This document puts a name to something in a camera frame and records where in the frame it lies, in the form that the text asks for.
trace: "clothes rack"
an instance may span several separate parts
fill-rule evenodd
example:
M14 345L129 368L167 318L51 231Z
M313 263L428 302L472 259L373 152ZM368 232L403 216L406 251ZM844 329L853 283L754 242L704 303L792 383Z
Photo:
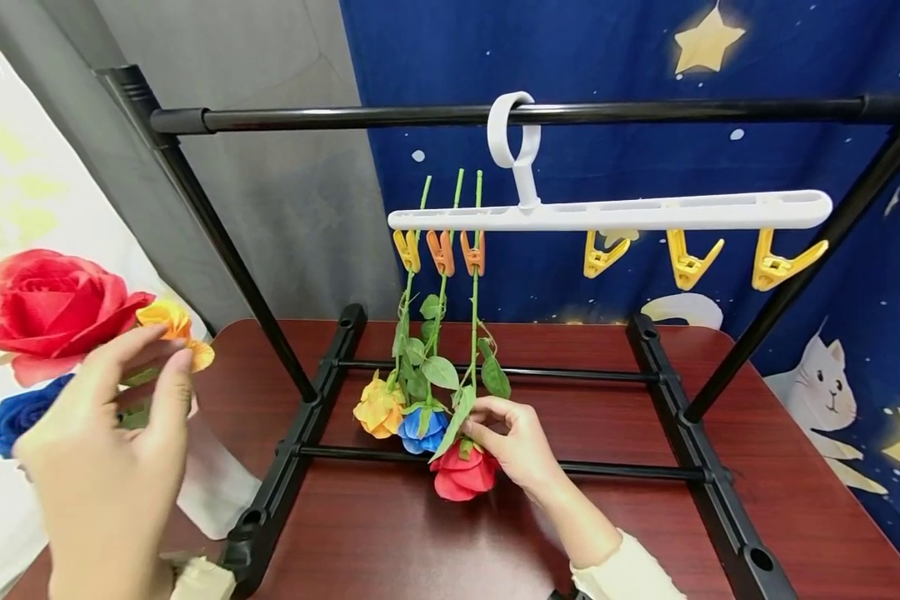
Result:
M390 368L392 362L358 361L353 356L367 323L362 306L345 307L337 332L312 381L243 263L228 230L180 149L181 135L230 132L342 130L342 128L481 126L489 106L335 107L260 110L163 108L136 65L97 71L124 116L152 150L174 189L192 209L237 288L260 323L300 396L300 408L252 506L227 536L219 563L237 579L235 598L259 587L280 532L297 500L307 468L315 459L423 463L424 458L356 447L320 446L338 391L349 371ZM646 385L679 467L620 465L611 462L560 462L568 473L682 481L694 499L736 598L783 600L797 594L770 549L760 541L732 475L721 464L703 430L703 417L774 324L846 239L861 216L900 170L900 95L862 95L843 99L670 100L653 102L559 103L516 107L514 125L711 122L841 122L892 126L887 140L860 172L847 195L817 230L830 252L780 284L692 401L673 370L650 318L634 315L627 325L639 372L597 372L506 366L505 372L533 378L576 378ZM551 598L562 598L554 592Z

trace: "hand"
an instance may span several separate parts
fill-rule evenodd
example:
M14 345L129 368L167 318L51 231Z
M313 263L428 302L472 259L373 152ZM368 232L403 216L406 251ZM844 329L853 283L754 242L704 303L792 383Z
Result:
M158 546L183 481L192 353L160 340L166 330L135 328L95 349L14 444L50 538L51 598L170 596L173 580ZM164 360L149 424L120 429L124 373Z
M502 422L507 433L499 434L487 425ZM543 433L543 426L533 406L517 404L500 397L477 398L463 434L481 444L500 462L508 478L523 488L537 504L555 484L569 482L560 468Z

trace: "table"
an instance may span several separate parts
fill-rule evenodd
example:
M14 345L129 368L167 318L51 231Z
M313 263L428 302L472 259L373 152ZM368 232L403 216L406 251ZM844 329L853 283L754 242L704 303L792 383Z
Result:
M312 377L335 322L281 326ZM490 328L504 365L636 370L624 327ZM446 323L440 353L467 361L469 331L469 323ZM660 333L690 397L732 346L726 334L701 327L660 327ZM392 340L393 323L370 322L357 358L386 358ZM199 404L223 443L261 478L296 412L296 391L254 321L224 328L214 346L216 362L197 375ZM355 372L344 383L323 443L400 448L396 438L373 440L352 417L369 378ZM519 377L512 383L514 399L536 407L558 458L676 465L642 384ZM900 600L897 551L752 366L704 422L754 526L800 598ZM689 598L733 597L682 482L577 482L657 556ZM220 543L174 511L164 546L205 548L216 557ZM9 598L44 598L49 568L45 551ZM505 479L483 497L454 504L437 497L423 467L318 459L254 597L543 600L569 583L568 560L546 542L523 494Z

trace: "white hanger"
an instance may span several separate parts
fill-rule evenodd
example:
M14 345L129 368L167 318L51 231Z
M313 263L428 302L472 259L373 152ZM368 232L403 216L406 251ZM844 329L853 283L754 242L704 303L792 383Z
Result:
M515 207L397 210L389 227L398 230L478 230L484 232L589 232L594 229L804 229L820 225L833 201L820 190L747 192L647 200L545 204L533 181L533 159L540 149L540 126L523 126L520 153L513 158L507 120L515 103L533 103L519 91L504 94L490 107L487 145L493 161L513 171L519 202Z

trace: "blue rose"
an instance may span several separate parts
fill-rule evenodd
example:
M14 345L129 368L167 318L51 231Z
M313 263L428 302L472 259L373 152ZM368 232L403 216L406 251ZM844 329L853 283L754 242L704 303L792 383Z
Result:
M73 373L62 375L41 390L19 393L1 400L0 455L3 458L13 458L13 444L17 438L40 421L40 417L43 417L71 379Z
M403 447L408 453L423 454L424 450L427 453L435 453L440 440L443 440L443 432L448 429L448 424L450 422L444 411L420 406L404 416L396 434L403 440Z

